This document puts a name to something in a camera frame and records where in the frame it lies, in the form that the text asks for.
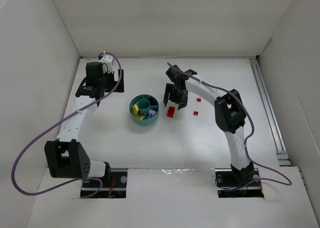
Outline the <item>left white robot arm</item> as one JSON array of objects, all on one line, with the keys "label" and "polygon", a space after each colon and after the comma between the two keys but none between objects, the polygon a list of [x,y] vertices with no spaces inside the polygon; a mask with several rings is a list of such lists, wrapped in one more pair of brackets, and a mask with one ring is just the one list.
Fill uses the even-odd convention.
[{"label": "left white robot arm", "polygon": [[111,180],[109,163],[91,160],[80,138],[85,123],[99,107],[101,98],[110,92],[124,92],[124,72],[119,69],[118,80],[115,80],[114,63],[114,57],[104,55],[98,61],[86,64],[86,76],[75,93],[74,116],[64,122],[55,140],[47,141],[44,146],[53,178]]}]

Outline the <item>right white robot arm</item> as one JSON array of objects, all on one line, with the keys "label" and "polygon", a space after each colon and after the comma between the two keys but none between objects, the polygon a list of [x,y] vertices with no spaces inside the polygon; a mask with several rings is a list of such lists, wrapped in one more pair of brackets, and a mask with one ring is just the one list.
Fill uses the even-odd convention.
[{"label": "right white robot arm", "polygon": [[215,123],[224,132],[230,150],[232,186],[244,185],[253,173],[254,165],[246,155],[244,126],[247,114],[239,92],[213,88],[196,71],[182,71],[177,65],[170,65],[165,74],[171,81],[165,86],[165,106],[172,102],[179,110],[183,109],[188,104],[189,93],[194,93],[214,107]]}]

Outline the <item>lilac lego brick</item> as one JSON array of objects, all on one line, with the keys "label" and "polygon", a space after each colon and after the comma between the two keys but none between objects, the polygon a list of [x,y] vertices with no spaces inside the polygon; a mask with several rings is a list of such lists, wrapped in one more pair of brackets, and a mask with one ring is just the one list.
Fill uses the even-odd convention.
[{"label": "lilac lego brick", "polygon": [[156,113],[157,113],[157,112],[156,112],[155,110],[152,110],[152,109],[150,109],[150,110],[148,111],[148,115],[149,115],[149,116],[154,116]]}]

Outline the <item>long yellow lego plate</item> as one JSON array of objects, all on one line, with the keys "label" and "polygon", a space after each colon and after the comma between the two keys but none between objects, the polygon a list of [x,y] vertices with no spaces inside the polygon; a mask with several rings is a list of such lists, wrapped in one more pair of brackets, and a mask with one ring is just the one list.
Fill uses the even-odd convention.
[{"label": "long yellow lego plate", "polygon": [[133,107],[132,107],[132,115],[134,117],[137,117],[139,114],[139,107],[137,104],[134,104]]}]

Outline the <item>red curved lego brick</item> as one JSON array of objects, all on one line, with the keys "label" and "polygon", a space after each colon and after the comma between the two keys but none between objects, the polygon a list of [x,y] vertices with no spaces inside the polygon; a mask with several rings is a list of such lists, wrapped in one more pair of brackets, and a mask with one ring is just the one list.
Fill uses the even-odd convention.
[{"label": "red curved lego brick", "polygon": [[174,106],[169,106],[168,111],[167,111],[167,117],[173,118],[175,114],[175,107]]}]

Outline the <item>black square lego plate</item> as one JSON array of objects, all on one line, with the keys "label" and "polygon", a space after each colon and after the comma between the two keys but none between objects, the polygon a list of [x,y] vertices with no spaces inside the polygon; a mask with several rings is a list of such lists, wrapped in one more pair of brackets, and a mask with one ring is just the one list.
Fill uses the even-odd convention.
[{"label": "black square lego plate", "polygon": [[144,95],[144,98],[147,100],[154,100],[155,99],[153,96],[147,95],[147,94]]}]

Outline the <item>teal divided round container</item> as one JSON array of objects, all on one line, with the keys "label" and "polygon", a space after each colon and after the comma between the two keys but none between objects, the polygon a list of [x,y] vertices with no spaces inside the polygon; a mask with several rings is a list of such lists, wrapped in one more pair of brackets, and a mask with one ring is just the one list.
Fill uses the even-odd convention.
[{"label": "teal divided round container", "polygon": [[[131,118],[134,123],[136,123],[139,126],[150,126],[153,123],[155,123],[158,119],[159,116],[159,102],[158,100],[155,99],[146,99],[144,98],[144,95],[146,94],[140,94],[136,97],[134,97],[129,104],[129,112],[131,115]],[[137,119],[132,115],[133,111],[133,105],[137,104],[139,108],[138,115],[144,115],[144,120]],[[154,110],[156,111],[156,114],[150,118],[147,119],[147,116],[149,115],[149,110]]]}]

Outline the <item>yellow square lego brick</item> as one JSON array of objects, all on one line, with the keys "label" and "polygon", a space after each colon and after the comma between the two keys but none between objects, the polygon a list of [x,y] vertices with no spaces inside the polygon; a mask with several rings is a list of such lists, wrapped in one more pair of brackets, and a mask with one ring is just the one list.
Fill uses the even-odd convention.
[{"label": "yellow square lego brick", "polygon": [[145,116],[144,115],[137,115],[136,118],[139,119],[139,120],[144,120]]}]

